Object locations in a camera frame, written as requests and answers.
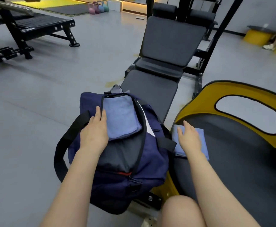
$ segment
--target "white sneaker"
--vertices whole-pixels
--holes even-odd
[[[153,217],[146,217],[141,227],[157,227],[157,220]]]
[[[275,47],[274,47],[273,44],[263,45],[262,48],[264,48],[264,49],[266,49],[266,50],[275,50]]]

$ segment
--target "red trim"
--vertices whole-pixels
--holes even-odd
[[[130,176],[132,172],[124,173],[124,172],[118,172],[118,174],[124,175],[124,176]]]

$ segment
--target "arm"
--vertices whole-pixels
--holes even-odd
[[[40,227],[86,226],[92,183],[98,159],[108,143],[106,112],[95,117],[80,133],[80,149]]]
[[[201,152],[199,134],[184,121],[178,128],[179,142],[191,167],[198,203],[208,227],[259,226],[234,195],[225,187]]]

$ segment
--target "bare thigh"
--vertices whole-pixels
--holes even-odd
[[[206,227],[198,204],[186,196],[169,198],[159,218],[160,227]]]

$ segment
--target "exercise mat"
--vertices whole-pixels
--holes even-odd
[[[57,6],[83,4],[85,2],[76,0],[41,0],[39,2],[12,1],[12,3],[28,6],[35,9],[44,9]]]
[[[66,16],[77,16],[89,13],[89,7],[87,3],[44,8],[42,10]]]

